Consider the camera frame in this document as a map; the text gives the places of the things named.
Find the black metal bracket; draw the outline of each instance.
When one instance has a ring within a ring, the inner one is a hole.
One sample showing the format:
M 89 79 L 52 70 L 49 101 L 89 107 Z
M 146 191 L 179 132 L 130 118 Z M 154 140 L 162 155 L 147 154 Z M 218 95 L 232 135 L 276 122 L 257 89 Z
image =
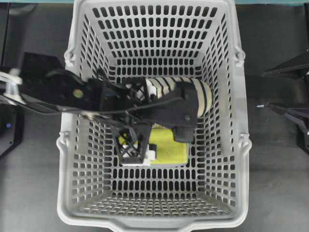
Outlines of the black metal bracket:
M 16 124 L 16 107 L 0 104 L 0 157 L 15 145 Z
M 309 50 L 264 72 L 266 77 L 302 78 L 309 93 Z M 294 122 L 303 134 L 298 145 L 309 154 L 309 104 L 268 103 L 267 108 Z

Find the yellow-green sponge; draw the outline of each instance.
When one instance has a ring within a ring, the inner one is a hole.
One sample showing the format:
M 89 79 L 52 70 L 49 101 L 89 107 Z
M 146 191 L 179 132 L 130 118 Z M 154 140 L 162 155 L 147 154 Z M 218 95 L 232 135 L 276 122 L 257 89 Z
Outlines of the yellow-green sponge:
M 174 141 L 171 129 L 152 129 L 149 143 L 156 145 L 156 159 L 152 160 L 151 164 L 187 163 L 188 144 Z

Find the gray plastic basket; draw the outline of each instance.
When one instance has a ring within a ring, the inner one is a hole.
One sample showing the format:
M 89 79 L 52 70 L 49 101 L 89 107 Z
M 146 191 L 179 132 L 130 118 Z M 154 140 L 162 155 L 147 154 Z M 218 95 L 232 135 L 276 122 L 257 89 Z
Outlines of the gray plastic basket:
M 191 231 L 241 224 L 248 210 L 244 80 L 231 0 L 76 0 L 67 69 L 83 79 L 186 76 L 213 105 L 198 119 L 188 163 L 124 167 L 105 125 L 63 114 L 57 210 L 72 225 L 113 231 Z

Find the screw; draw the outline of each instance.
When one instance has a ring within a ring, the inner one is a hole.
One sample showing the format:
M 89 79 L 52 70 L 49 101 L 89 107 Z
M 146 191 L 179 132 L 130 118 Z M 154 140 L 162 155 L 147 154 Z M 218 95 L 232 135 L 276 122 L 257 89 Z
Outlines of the screw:
M 80 89 L 75 89 L 73 91 L 73 96 L 80 99 L 83 98 L 84 93 Z

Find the black floor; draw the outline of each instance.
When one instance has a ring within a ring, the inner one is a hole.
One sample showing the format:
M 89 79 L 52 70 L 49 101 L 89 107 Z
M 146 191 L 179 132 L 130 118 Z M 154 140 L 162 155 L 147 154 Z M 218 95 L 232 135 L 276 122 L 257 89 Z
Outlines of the black floor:
M 249 212 L 229 232 L 307 232 L 309 228 L 309 155 L 296 145 L 294 124 L 256 105 L 307 102 L 301 81 L 262 78 L 261 73 L 308 47 L 302 6 L 239 6 L 239 28 L 246 52 L 246 86 L 250 152 Z M 4 15 L 0 7 L 0 19 Z M 15 66 L 23 51 L 56 55 L 67 48 L 71 5 L 12 5 L 3 63 Z M 25 113 L 22 144 L 0 159 L 1 232 L 94 232 L 102 228 L 64 224 L 56 213 L 59 151 L 55 146 L 59 117 Z

